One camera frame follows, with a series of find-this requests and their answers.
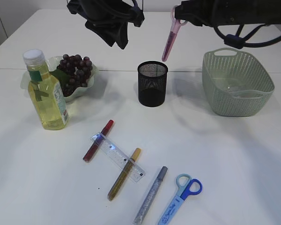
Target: mesh pencil cup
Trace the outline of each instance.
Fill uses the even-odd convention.
[[[168,68],[161,62],[147,61],[138,68],[139,102],[148,107],[164,103]]]

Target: scissors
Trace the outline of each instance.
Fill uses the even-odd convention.
[[[167,44],[164,48],[163,51],[163,57],[162,57],[162,61],[165,62],[168,59],[168,56],[170,54],[170,51],[174,45],[174,42],[176,40],[178,31],[180,29],[181,26],[184,26],[187,24],[187,21],[181,23],[180,20],[175,19],[174,17],[174,11],[175,11],[176,6],[174,6],[174,8],[171,10],[170,12],[170,17],[172,18],[172,26],[170,28],[170,34],[168,37],[168,41]]]
[[[186,177],[188,179],[186,184],[183,185],[183,186],[179,182],[179,179],[181,177]],[[198,191],[193,192],[193,191],[190,190],[190,188],[191,188],[193,183],[199,184],[200,187],[199,187]],[[180,208],[182,203],[185,201],[185,199],[189,195],[198,195],[198,194],[200,194],[201,191],[202,191],[202,188],[203,188],[200,181],[198,181],[197,179],[192,179],[191,176],[188,175],[188,174],[181,174],[181,175],[177,176],[176,184],[178,185],[179,189],[178,189],[175,197],[173,198],[173,200],[169,204],[168,208],[164,212],[163,216],[159,220],[158,225],[167,225],[167,224],[169,224],[169,222],[172,220],[172,218],[174,217],[174,215],[176,214],[176,212],[178,211],[178,209]]]

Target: tabletop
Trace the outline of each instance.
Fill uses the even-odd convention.
[[[0,69],[0,225],[131,225],[162,166],[168,167],[144,225],[157,224],[188,173],[203,184],[171,224],[281,225],[281,73],[276,90],[255,116],[214,114],[200,72],[168,73],[166,100],[142,106],[137,73],[101,71],[85,96],[67,104],[70,121],[44,130],[20,89],[23,69]],[[101,151],[86,164],[89,138],[109,119],[108,137],[146,175],[107,194],[120,169]]]
[[[42,9],[26,21],[0,46],[0,68],[25,68],[22,53],[31,48],[43,50],[47,58],[56,55],[81,54],[89,56],[101,70],[136,71],[148,60],[161,61],[171,27],[170,13],[145,13],[140,28],[128,25],[128,45],[121,50],[109,47],[99,36],[85,28],[85,19],[67,10]],[[247,25],[244,34],[255,25]],[[224,34],[235,34],[237,27],[220,28]],[[275,27],[262,28],[251,42],[263,42],[281,35]],[[224,45],[210,27],[188,23],[176,38],[166,65],[170,71],[201,71],[204,53]],[[252,53],[268,72],[281,73],[281,42],[266,48],[243,51]]]

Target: plastic bottle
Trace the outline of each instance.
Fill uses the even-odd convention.
[[[60,83],[49,73],[44,54],[31,49],[23,54],[31,81],[28,93],[45,129],[59,130],[65,127],[69,116]]]

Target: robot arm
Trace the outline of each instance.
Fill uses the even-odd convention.
[[[175,18],[191,22],[195,26],[213,27],[226,45],[243,47],[266,47],[281,41],[281,36],[263,43],[246,43],[261,27],[281,24],[281,0],[188,0],[175,8]],[[240,33],[245,24],[262,25],[245,37]],[[235,35],[223,35],[218,26],[239,25]]]
[[[136,0],[133,6],[122,0],[70,0],[72,14],[80,14],[85,26],[109,46],[116,42],[121,49],[128,43],[127,24],[140,27],[145,17]],[[187,0],[175,8],[175,18],[195,26],[213,27],[224,43],[234,48],[265,47],[281,41],[281,36],[264,43],[247,43],[261,27],[281,24],[281,0]],[[246,24],[262,24],[245,37],[240,33]],[[219,26],[239,25],[235,35],[224,35]]]

